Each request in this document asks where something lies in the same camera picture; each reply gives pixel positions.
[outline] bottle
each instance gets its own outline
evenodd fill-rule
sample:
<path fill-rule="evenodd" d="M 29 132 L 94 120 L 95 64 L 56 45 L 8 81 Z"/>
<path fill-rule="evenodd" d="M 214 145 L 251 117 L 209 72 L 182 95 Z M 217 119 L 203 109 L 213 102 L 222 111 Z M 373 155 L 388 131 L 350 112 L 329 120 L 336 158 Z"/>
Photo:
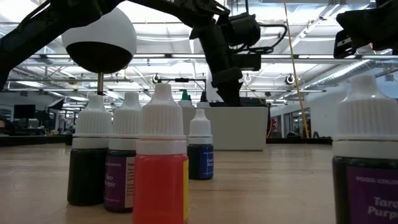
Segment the bottle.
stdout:
<path fill-rule="evenodd" d="M 192 106 L 192 102 L 189 100 L 187 90 L 182 91 L 182 98 L 178 102 L 178 105 L 180 105 L 181 107 L 191 107 Z"/>
<path fill-rule="evenodd" d="M 68 202 L 71 205 L 97 205 L 104 200 L 105 156 L 112 130 L 112 114 L 104 98 L 91 95 L 79 113 L 69 164 Z"/>
<path fill-rule="evenodd" d="M 189 179 L 210 180 L 214 175 L 213 136 L 205 110 L 197 109 L 188 135 Z"/>
<path fill-rule="evenodd" d="M 134 181 L 134 224 L 184 224 L 188 219 L 188 156 L 182 109 L 159 83 L 142 107 Z"/>
<path fill-rule="evenodd" d="M 197 108 L 209 108 L 210 104 L 207 102 L 206 92 L 203 91 L 200 96 L 200 102 L 197 105 Z"/>
<path fill-rule="evenodd" d="M 333 142 L 337 224 L 398 223 L 398 104 L 354 77 Z"/>
<path fill-rule="evenodd" d="M 134 193 L 134 162 L 141 119 L 139 94 L 127 92 L 113 113 L 113 134 L 105 160 L 104 208 L 131 212 Z"/>

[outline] red paint bottle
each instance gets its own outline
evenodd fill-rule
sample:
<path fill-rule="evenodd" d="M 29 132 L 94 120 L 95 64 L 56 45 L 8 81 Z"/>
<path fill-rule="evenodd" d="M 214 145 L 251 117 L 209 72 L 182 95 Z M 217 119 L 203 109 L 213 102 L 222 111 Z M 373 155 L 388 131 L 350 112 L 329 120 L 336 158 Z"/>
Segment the red paint bottle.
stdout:
<path fill-rule="evenodd" d="M 156 84 L 142 108 L 134 179 L 134 224 L 188 220 L 188 156 L 182 109 L 169 84 Z"/>

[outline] ceiling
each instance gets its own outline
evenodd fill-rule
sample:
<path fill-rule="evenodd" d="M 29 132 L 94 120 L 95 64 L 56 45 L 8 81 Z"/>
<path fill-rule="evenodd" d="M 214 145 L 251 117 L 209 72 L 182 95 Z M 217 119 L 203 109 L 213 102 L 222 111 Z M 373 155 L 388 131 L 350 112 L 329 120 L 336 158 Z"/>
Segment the ceiling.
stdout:
<path fill-rule="evenodd" d="M 244 1 L 238 0 L 217 0 L 231 9 L 232 15 L 237 15 L 245 11 Z M 0 35 L 5 35 L 15 29 L 18 23 L 42 0 L 2 0 L 0 1 Z M 334 60 L 333 48 L 335 35 L 341 27 L 335 20 L 338 13 L 354 10 L 366 9 L 374 4 L 371 0 L 346 0 L 347 4 L 330 4 L 340 1 L 315 1 L 315 0 L 289 0 L 287 1 L 287 13 L 291 38 L 293 42 L 293 53 L 308 57 L 309 55 L 323 55 L 328 60 L 319 60 L 317 57 L 306 60 L 297 60 L 295 69 L 299 77 L 299 83 L 304 85 L 313 82 L 317 77 L 336 69 L 342 64 L 350 64 L 358 61 Z M 203 50 L 198 40 L 189 40 L 191 28 L 182 24 L 176 17 L 149 9 L 131 2 L 123 2 L 120 8 L 131 20 L 137 33 L 137 53 L 127 69 L 118 73 L 107 74 L 104 89 L 151 89 L 152 77 L 158 74 L 160 78 L 206 78 L 208 66 L 203 56 L 192 56 L 192 54 L 202 54 Z M 265 24 L 283 24 L 285 22 L 285 8 L 281 0 L 249 0 L 249 12 L 256 14 L 256 20 Z M 278 35 L 282 32 L 280 28 L 267 28 L 261 30 L 261 40 L 256 46 L 272 45 Z M 361 54 L 373 54 L 370 48 L 363 48 Z M 39 54 L 67 54 L 62 44 L 61 37 L 56 38 L 42 49 Z M 183 57 L 176 58 L 157 58 L 160 54 L 184 54 Z M 292 86 L 287 86 L 284 82 L 286 76 L 293 74 L 293 66 L 289 59 L 290 48 L 289 40 L 286 37 L 274 49 L 274 56 L 263 58 L 262 68 L 258 72 L 244 72 L 246 84 L 243 90 L 291 90 Z M 86 71 L 85 69 L 73 64 L 68 56 L 59 58 L 40 59 L 31 58 L 18 66 L 18 69 L 9 77 L 11 79 L 24 79 L 39 82 L 42 79 L 57 80 L 54 82 L 39 82 L 44 87 L 34 87 L 21 83 L 11 82 L 9 88 L 56 88 L 55 93 L 63 96 L 85 97 L 86 93 L 60 91 L 62 89 L 87 89 L 95 88 L 97 74 Z M 87 82 L 68 83 L 69 79 L 87 79 Z M 190 89 L 190 94 L 194 103 L 200 99 L 201 89 L 204 83 L 175 83 L 170 82 L 174 89 Z M 111 101 L 121 102 L 123 92 L 118 92 L 119 96 L 109 96 Z M 255 92 L 242 92 L 242 95 L 255 96 Z M 273 93 L 270 99 L 281 99 L 282 93 Z M 174 93 L 177 99 L 179 92 Z M 146 103 L 150 100 L 150 93 L 141 93 L 141 100 Z"/>

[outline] blue label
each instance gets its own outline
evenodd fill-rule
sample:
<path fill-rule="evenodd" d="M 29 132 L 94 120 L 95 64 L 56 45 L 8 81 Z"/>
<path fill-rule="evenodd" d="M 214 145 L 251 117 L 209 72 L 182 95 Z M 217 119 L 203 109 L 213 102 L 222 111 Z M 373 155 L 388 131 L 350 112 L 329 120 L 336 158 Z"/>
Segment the blue label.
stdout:
<path fill-rule="evenodd" d="M 214 174 L 214 149 L 206 147 L 200 151 L 200 178 L 213 178 Z"/>

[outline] wooden table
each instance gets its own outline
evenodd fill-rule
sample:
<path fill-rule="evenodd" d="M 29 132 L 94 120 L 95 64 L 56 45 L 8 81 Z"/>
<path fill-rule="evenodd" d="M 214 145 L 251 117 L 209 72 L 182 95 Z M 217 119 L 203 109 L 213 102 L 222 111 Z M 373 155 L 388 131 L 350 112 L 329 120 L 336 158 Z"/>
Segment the wooden table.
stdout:
<path fill-rule="evenodd" d="M 131 214 L 67 203 L 70 148 L 0 148 L 1 224 L 123 224 Z M 215 178 L 190 181 L 189 224 L 335 223 L 331 146 L 216 152 Z"/>

